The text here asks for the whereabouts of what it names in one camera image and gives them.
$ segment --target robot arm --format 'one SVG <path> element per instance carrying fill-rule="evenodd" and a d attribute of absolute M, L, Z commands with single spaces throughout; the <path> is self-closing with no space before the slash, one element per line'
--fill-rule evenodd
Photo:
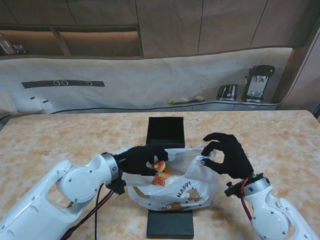
<path fill-rule="evenodd" d="M 125 192 L 124 181 L 118 181 L 121 171 L 156 175 L 156 170 L 146 166 L 147 162 L 154 163 L 154 156 L 168 160 L 163 148 L 146 145 L 130 148 L 119 155 L 98 154 L 82 166 L 68 160 L 59 162 L 0 221 L 0 240 L 61 239 L 95 197 L 101 183 L 120 195 Z M 54 184 L 73 203 L 71 207 L 50 201 L 48 193 Z"/>
<path fill-rule="evenodd" d="M 261 239 L 285 239 L 292 225 L 294 229 L 291 240 L 318 240 L 319 238 L 311 229 L 298 210 L 286 199 L 276 198 L 272 195 L 273 186 L 269 180 L 260 173 L 253 176 L 250 182 L 244 186 L 243 195 L 240 187 L 243 181 L 231 185 L 225 194 L 244 196 L 244 200 L 253 207 L 251 224 Z"/>
<path fill-rule="evenodd" d="M 95 197 L 99 185 L 109 184 L 118 174 L 110 153 L 95 155 L 83 166 L 59 162 L 2 219 L 0 240 L 60 239 Z M 50 201 L 48 193 L 54 184 L 74 202 L 71 207 Z"/>
<path fill-rule="evenodd" d="M 214 132 L 205 136 L 203 140 L 211 141 L 203 149 L 203 156 L 208 156 L 214 149 L 224 153 L 223 163 L 205 158 L 201 160 L 204 166 L 218 174 L 228 174 L 233 179 L 243 179 L 235 185 L 229 182 L 225 194 L 227 197 L 236 195 L 241 198 L 244 207 L 245 201 L 252 205 L 254 211 L 252 218 L 248 209 L 245 208 L 245 211 L 254 230 L 262 239 L 285 239 L 290 225 L 294 228 L 291 240 L 319 239 L 288 200 L 278 199 L 272 195 L 273 187 L 263 173 L 253 174 L 254 169 L 234 135 Z"/>

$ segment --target black box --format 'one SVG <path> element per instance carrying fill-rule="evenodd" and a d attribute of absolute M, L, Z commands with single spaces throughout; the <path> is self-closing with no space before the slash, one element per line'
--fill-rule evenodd
<path fill-rule="evenodd" d="M 146 227 L 148 239 L 193 239 L 194 235 L 192 210 L 178 212 L 149 210 Z"/>
<path fill-rule="evenodd" d="M 165 149 L 183 149 L 186 146 L 184 118 L 149 117 L 146 144 L 161 145 Z"/>

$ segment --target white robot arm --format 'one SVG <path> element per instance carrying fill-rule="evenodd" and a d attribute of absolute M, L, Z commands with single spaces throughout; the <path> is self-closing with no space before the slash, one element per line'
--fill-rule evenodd
<path fill-rule="evenodd" d="M 95 155 L 84 166 L 59 162 L 1 220 L 0 240 L 59 240 L 95 197 L 99 185 L 109 184 L 118 175 L 118 164 L 110 153 Z M 74 203 L 71 207 L 49 200 L 54 184 Z"/>
<path fill-rule="evenodd" d="M 243 195 L 239 194 L 239 186 L 228 184 L 225 191 L 227 196 L 232 194 L 250 203 L 253 207 L 253 216 L 250 219 L 255 232 L 263 240 L 283 240 L 289 232 L 290 224 L 294 229 L 290 240 L 318 240 L 298 210 L 286 199 L 276 198 L 272 195 L 273 186 L 266 177 L 260 173 L 250 179 L 244 186 Z"/>

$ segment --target marble table surface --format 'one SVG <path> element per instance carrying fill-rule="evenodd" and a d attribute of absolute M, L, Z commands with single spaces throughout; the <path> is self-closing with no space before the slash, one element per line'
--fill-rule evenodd
<path fill-rule="evenodd" d="M 320 236 L 320 123 L 304 110 L 55 114 L 11 119 L 0 131 L 0 218 L 59 161 L 84 165 L 95 154 L 144 144 L 148 117 L 157 116 L 184 117 L 186 147 L 205 146 L 202 138 L 209 133 L 234 134 L 255 172 L 263 172 L 273 184 L 273 194 L 291 201 Z M 221 152 L 216 160 L 223 160 Z M 229 181 L 229 176 L 220 175 L 211 206 L 193 211 L 195 240 L 256 238 L 240 200 L 224 194 Z M 68 204 L 54 189 L 50 198 Z M 114 194 L 98 212 L 98 239 L 145 239 L 147 217 L 148 210 L 127 193 Z M 70 239 L 93 240 L 94 217 Z"/>

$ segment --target cartoon bear print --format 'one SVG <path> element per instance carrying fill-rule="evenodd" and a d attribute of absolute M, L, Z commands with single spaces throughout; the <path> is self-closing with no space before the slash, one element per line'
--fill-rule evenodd
<path fill-rule="evenodd" d="M 167 204 L 165 207 L 158 208 L 158 211 L 182 211 L 185 209 L 186 207 L 181 206 L 180 202 L 173 202 Z"/>
<path fill-rule="evenodd" d="M 194 200 L 195 202 L 198 202 L 200 199 L 202 199 L 202 195 L 198 193 L 196 188 L 192 188 L 189 191 L 187 191 L 184 194 L 184 197 L 188 199 L 189 201 Z"/>
<path fill-rule="evenodd" d="M 143 198 L 143 199 L 154 199 L 153 196 L 145 195 L 137 186 L 133 186 L 133 189 L 135 190 L 136 194 L 138 194 L 138 196 L 140 198 Z"/>

